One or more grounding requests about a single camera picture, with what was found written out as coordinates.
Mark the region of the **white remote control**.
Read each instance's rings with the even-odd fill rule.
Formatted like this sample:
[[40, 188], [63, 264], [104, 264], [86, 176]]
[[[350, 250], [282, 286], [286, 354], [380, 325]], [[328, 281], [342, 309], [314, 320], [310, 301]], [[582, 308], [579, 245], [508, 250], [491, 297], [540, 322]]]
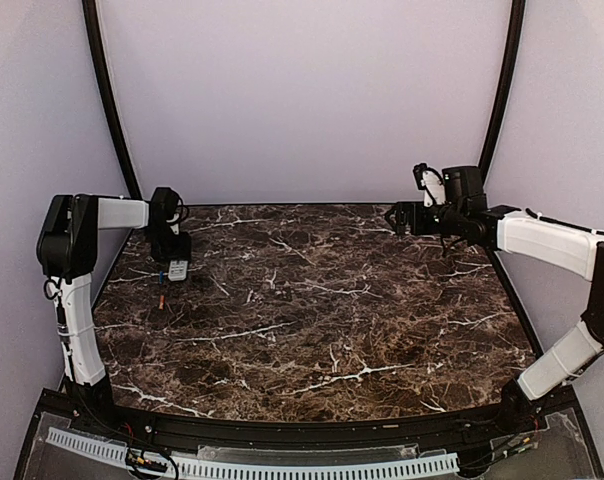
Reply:
[[188, 260], [171, 260], [168, 265], [166, 278], [170, 282], [185, 281], [188, 275]]

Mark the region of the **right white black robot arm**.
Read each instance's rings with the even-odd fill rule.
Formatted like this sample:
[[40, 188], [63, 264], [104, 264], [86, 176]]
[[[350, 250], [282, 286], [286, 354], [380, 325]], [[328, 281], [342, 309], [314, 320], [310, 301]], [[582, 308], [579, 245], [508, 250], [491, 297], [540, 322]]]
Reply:
[[604, 355], [604, 231], [530, 209], [489, 206], [477, 166], [437, 171], [421, 163], [413, 175], [423, 199], [397, 202], [384, 214], [396, 235], [451, 238], [456, 243], [524, 255], [572, 272], [591, 285], [576, 326], [502, 388], [492, 424], [499, 432], [512, 434], [529, 420], [540, 400]]

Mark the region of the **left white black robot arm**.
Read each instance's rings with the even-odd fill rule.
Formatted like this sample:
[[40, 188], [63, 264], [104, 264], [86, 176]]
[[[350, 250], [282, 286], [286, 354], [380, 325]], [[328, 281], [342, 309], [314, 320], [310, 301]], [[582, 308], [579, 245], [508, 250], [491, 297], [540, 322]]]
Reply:
[[65, 376], [92, 388], [105, 382], [91, 308], [92, 272], [98, 232], [145, 232], [154, 261], [165, 264], [162, 279], [184, 281], [191, 261], [191, 237], [180, 229], [189, 213], [181, 197], [158, 187], [149, 201], [89, 194], [56, 195], [51, 200], [36, 247], [46, 277], [43, 290], [56, 311]]

